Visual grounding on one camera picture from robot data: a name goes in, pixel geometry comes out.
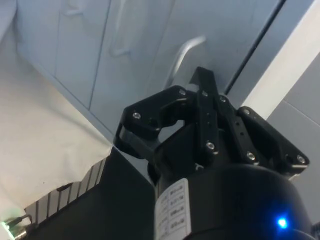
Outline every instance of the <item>black device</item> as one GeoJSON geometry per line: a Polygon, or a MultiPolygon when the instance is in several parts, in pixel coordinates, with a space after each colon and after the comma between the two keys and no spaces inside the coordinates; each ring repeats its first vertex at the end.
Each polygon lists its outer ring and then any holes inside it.
{"type": "Polygon", "coordinates": [[[148,161],[155,239],[314,239],[290,182],[309,159],[251,108],[234,109],[212,71],[198,67],[191,83],[197,92],[172,86],[126,107],[114,139],[148,161]],[[178,120],[183,127],[160,142],[178,120]]]}

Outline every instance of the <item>black bracket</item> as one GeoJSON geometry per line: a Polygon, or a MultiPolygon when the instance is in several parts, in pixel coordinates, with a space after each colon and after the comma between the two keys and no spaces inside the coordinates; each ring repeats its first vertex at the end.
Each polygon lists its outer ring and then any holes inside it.
{"type": "Polygon", "coordinates": [[[186,177],[195,164],[257,165],[286,176],[301,173],[309,159],[249,107],[238,111],[219,95],[214,73],[198,67],[191,79],[197,92],[172,86],[126,107],[114,144],[147,159],[155,172],[186,177]],[[184,126],[164,142],[159,133],[178,120],[184,126]]]}

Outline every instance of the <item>blue led light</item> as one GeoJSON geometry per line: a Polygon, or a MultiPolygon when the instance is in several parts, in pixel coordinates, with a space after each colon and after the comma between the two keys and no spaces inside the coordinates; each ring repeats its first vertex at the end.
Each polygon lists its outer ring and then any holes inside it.
{"type": "Polygon", "coordinates": [[[278,219],[278,225],[280,226],[280,228],[282,229],[286,229],[288,224],[285,218],[279,218],[278,219]]]}

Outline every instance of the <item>black cylindrical housing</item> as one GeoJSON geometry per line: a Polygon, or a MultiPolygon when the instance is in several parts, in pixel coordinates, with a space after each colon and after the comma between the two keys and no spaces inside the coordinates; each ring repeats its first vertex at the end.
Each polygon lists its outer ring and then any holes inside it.
{"type": "MultiPolygon", "coordinates": [[[[187,178],[188,240],[308,240],[312,225],[293,184],[277,172],[247,164],[207,168],[187,178]],[[281,228],[280,218],[287,227],[281,228]]],[[[160,178],[161,194],[175,181],[160,178]]]]}

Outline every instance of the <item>cable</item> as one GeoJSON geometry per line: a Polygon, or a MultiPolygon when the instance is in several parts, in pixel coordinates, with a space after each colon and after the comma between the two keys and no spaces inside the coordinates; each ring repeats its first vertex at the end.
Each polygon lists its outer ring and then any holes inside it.
{"type": "Polygon", "coordinates": [[[29,218],[31,222],[33,221],[32,216],[30,214],[26,214],[26,215],[23,215],[23,216],[16,217],[15,219],[7,222],[6,225],[8,225],[9,228],[12,228],[15,225],[21,223],[22,220],[25,219],[25,218],[29,218]]]}

